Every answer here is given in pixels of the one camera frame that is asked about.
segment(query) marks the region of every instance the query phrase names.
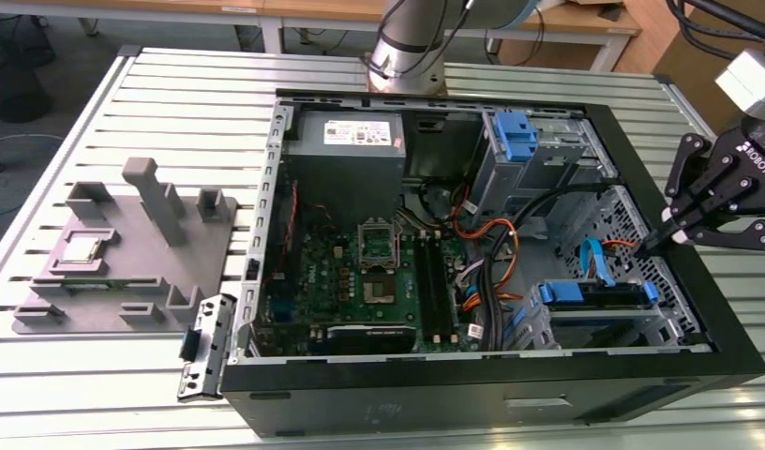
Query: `metal rail table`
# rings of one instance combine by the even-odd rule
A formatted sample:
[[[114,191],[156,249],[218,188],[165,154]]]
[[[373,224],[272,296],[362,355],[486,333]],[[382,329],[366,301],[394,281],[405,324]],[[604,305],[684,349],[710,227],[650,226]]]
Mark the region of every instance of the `metal rail table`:
[[[678,136],[706,132],[674,87],[646,76],[449,64],[446,83],[453,96],[610,105],[658,184]],[[238,200],[222,283],[224,292],[237,293],[230,279],[242,269],[277,87],[361,91],[364,68],[348,58],[162,49],[116,59],[0,244],[0,447],[260,443],[226,402],[176,403],[180,336],[18,336],[10,323],[70,215],[62,204],[70,183],[104,181],[112,193],[132,192],[120,176],[132,156],[157,160],[157,177],[177,185],[180,195],[218,186]],[[765,255],[700,253],[765,355]],[[570,448],[568,442],[597,449],[765,449],[765,377],[625,424],[284,441],[294,448]]]

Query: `white label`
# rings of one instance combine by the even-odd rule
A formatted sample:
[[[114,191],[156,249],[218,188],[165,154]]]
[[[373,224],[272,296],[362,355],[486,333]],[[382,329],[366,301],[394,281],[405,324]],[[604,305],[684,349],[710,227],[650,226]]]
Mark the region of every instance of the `white label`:
[[[462,208],[469,211],[469,214],[477,214],[477,205],[468,200],[462,201]]]
[[[248,14],[256,14],[257,9],[253,7],[221,7],[224,12],[246,12]]]
[[[328,145],[392,145],[388,122],[332,120],[324,124],[324,143]]]
[[[480,325],[469,323],[469,338],[481,339],[482,330],[484,328]]]

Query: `floor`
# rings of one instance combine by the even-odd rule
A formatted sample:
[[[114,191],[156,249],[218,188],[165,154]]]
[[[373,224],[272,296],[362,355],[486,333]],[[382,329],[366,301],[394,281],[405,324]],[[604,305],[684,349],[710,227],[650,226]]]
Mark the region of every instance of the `floor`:
[[[100,21],[98,36],[86,37],[76,19],[48,18],[46,34],[57,59],[35,69],[41,84],[53,100],[52,111],[41,119],[22,125],[0,121],[0,137],[13,134],[65,136],[82,111],[96,86],[108,71],[118,48],[125,44],[218,51],[262,51],[262,37],[254,27],[228,25]],[[376,42],[374,33],[312,30],[310,43],[304,45],[297,31],[285,35],[288,53],[360,56]],[[482,39],[457,38],[448,51],[452,62],[489,64]],[[0,213],[15,208],[49,164],[58,146],[50,138],[17,138],[0,142]],[[0,215],[0,238],[5,233],[11,213]]]

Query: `metal bracket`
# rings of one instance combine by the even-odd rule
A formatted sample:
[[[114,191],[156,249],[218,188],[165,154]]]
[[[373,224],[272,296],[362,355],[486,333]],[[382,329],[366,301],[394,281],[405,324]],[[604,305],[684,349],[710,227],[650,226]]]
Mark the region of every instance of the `metal bracket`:
[[[220,293],[202,300],[193,329],[182,340],[180,357],[186,361],[177,400],[218,400],[218,381],[221,367],[228,350],[232,315],[237,300],[232,295]]]

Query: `red wire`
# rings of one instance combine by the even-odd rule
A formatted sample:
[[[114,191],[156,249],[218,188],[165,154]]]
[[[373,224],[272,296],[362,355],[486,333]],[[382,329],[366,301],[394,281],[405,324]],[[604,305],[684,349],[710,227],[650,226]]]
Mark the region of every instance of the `red wire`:
[[[262,280],[262,284],[266,284],[269,281],[272,281],[273,276],[280,271],[280,268],[282,267],[282,262],[285,261],[285,255],[288,253],[288,243],[292,240],[293,222],[296,221],[296,209],[298,206],[298,189],[297,189],[297,182],[296,181],[293,182],[292,188],[293,188],[292,219],[288,222],[288,229],[285,231],[285,240],[282,242],[282,254],[280,255],[280,259],[277,260],[277,265],[273,267],[272,274]]]
[[[610,239],[602,242],[602,246],[628,246],[634,247],[634,242],[624,241],[621,239]]]

